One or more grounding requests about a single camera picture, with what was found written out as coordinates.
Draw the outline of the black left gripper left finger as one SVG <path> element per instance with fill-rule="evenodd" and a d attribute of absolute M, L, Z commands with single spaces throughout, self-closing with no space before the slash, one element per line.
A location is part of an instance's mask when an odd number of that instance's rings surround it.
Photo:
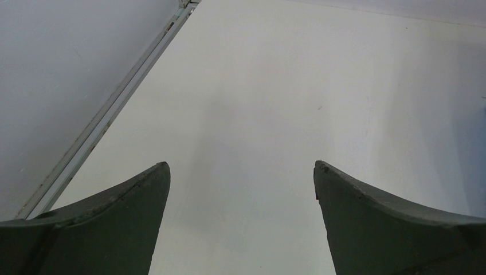
<path fill-rule="evenodd" d="M 1 223 L 2 274 L 148 274 L 170 189 L 160 162 L 33 219 Z"/>

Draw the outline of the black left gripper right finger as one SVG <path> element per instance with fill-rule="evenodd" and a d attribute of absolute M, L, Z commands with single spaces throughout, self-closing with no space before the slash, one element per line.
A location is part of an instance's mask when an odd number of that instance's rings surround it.
<path fill-rule="evenodd" d="M 336 274 L 485 273 L 485 219 L 405 200 L 322 160 L 313 182 Z"/>

